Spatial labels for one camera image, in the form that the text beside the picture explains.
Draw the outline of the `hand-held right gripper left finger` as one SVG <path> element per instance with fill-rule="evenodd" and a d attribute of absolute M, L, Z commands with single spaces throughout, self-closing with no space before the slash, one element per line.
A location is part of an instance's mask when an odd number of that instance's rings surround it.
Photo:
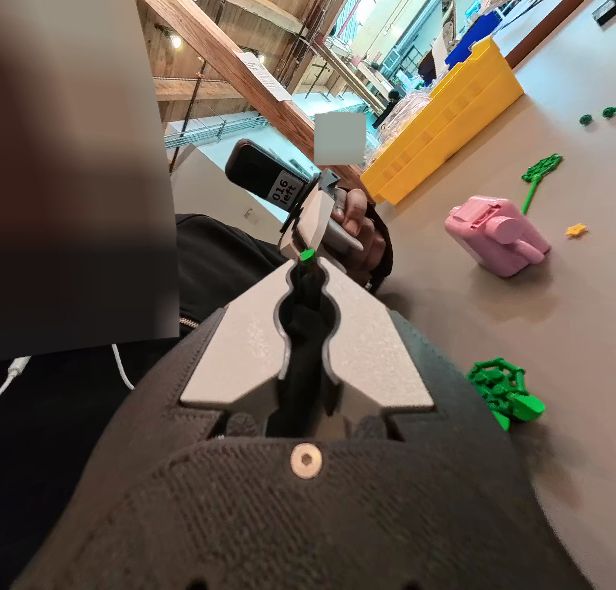
<path fill-rule="evenodd" d="M 280 308 L 292 294 L 298 263 L 286 261 L 227 305 L 180 396 L 184 406 L 246 413 L 266 432 L 289 371 L 291 343 Z"/>

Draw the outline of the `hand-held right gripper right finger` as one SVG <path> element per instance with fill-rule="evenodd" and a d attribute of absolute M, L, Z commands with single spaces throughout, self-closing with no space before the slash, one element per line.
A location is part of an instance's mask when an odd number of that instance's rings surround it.
<path fill-rule="evenodd" d="M 321 408 L 313 432 L 351 432 L 367 416 L 434 410 L 434 400 L 389 310 L 323 257 L 323 307 L 331 331 L 321 353 Z"/>

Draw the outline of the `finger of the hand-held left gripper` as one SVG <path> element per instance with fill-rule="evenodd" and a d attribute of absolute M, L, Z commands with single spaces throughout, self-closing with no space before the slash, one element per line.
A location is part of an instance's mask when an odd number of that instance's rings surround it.
<path fill-rule="evenodd" d="M 295 244 L 299 252 L 316 251 L 328 228 L 333 211 L 333 198 L 316 186 L 302 203 L 302 210 L 295 226 Z"/>
<path fill-rule="evenodd" d="M 288 227 L 278 243 L 279 253 L 289 260 L 300 260 L 304 251 L 304 240 L 295 227 Z"/>

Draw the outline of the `green web plant assembly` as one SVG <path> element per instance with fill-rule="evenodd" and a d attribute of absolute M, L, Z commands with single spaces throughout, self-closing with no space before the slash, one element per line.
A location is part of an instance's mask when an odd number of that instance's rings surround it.
<path fill-rule="evenodd" d="M 476 362 L 467 372 L 466 379 L 474 387 L 488 409 L 508 412 L 511 423 L 523 423 L 511 413 L 510 396 L 529 394 L 526 387 L 525 369 L 509 363 L 501 357 L 486 362 Z"/>

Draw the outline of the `person's left hand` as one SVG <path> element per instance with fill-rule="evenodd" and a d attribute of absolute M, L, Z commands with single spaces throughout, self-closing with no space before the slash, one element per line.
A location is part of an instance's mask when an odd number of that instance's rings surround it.
<path fill-rule="evenodd" d="M 340 262 L 346 268 L 347 275 L 363 287 L 370 282 L 372 272 L 381 263 L 387 247 L 385 237 L 367 212 L 368 200 L 361 189 L 335 189 L 335 205 L 331 217 L 363 247 L 361 251 L 351 248 L 346 256 L 341 257 Z"/>

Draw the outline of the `person's black jacket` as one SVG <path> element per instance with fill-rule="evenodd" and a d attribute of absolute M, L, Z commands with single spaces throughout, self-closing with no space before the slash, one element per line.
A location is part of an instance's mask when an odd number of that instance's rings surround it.
<path fill-rule="evenodd" d="M 177 214 L 175 223 L 182 339 L 283 258 L 209 216 Z M 107 346 L 32 356 L 1 394 L 1 589 L 50 533 L 128 394 Z"/>

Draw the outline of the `paper sign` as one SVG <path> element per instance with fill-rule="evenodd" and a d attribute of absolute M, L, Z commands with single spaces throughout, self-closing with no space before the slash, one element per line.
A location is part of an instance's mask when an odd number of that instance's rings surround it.
<path fill-rule="evenodd" d="M 257 57 L 251 52 L 239 52 L 236 53 L 236 55 L 247 69 L 249 69 L 251 74 L 258 79 L 277 101 L 291 101 L 293 99 L 292 94 L 290 94 L 264 67 L 264 63 L 261 61 L 262 58 L 260 56 Z"/>

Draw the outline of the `clear plastic bags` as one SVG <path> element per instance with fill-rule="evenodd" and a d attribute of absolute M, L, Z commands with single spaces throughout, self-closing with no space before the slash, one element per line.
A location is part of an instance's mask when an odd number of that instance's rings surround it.
<path fill-rule="evenodd" d="M 431 101 L 430 93 L 422 88 L 412 90 L 395 106 L 387 119 L 376 129 L 376 145 L 366 155 L 366 165 L 373 164 L 379 155 L 406 129 L 406 127 L 427 107 Z"/>

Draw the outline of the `yellow plastic bin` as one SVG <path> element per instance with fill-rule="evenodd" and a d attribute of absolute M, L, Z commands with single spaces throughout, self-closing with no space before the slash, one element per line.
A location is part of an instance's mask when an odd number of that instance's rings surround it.
<path fill-rule="evenodd" d="M 397 204 L 524 94 L 491 37 L 433 88 L 425 106 L 386 134 L 362 182 L 377 203 Z"/>

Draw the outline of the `pink brick watering can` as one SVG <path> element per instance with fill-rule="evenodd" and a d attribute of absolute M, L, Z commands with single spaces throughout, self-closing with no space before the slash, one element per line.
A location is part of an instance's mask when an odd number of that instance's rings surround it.
<path fill-rule="evenodd" d="M 510 278 L 545 260 L 550 242 L 513 201 L 473 196 L 452 208 L 445 231 L 489 272 Z"/>

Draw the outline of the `green flat stem piece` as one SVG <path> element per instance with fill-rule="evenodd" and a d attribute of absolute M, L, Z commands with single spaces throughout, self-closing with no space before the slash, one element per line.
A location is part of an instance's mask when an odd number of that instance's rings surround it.
<path fill-rule="evenodd" d="M 523 215 L 526 215 L 530 204 L 535 196 L 536 190 L 543 178 L 555 171 L 563 160 L 563 156 L 553 154 L 547 158 L 541 159 L 539 162 L 530 166 L 527 171 L 521 176 L 521 179 L 528 184 L 528 193 L 520 208 Z"/>

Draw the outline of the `blue plastic bin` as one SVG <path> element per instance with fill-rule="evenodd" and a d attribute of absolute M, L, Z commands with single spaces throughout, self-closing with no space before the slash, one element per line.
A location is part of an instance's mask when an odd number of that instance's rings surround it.
<path fill-rule="evenodd" d="M 456 64 L 465 62 L 471 55 L 473 45 L 490 36 L 501 21 L 502 17 L 497 10 L 480 16 L 446 57 L 448 68 L 452 70 Z"/>

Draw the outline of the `wooden post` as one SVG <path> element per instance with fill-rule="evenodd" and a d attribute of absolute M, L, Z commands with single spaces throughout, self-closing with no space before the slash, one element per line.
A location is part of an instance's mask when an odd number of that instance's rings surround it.
<path fill-rule="evenodd" d="M 295 101 L 278 101 L 240 59 L 255 61 L 289 93 L 359 94 L 350 80 L 327 77 L 318 51 L 347 0 L 137 0 L 150 67 L 171 84 L 159 88 L 161 121 L 230 110 L 243 100 L 310 161 L 314 123 Z"/>

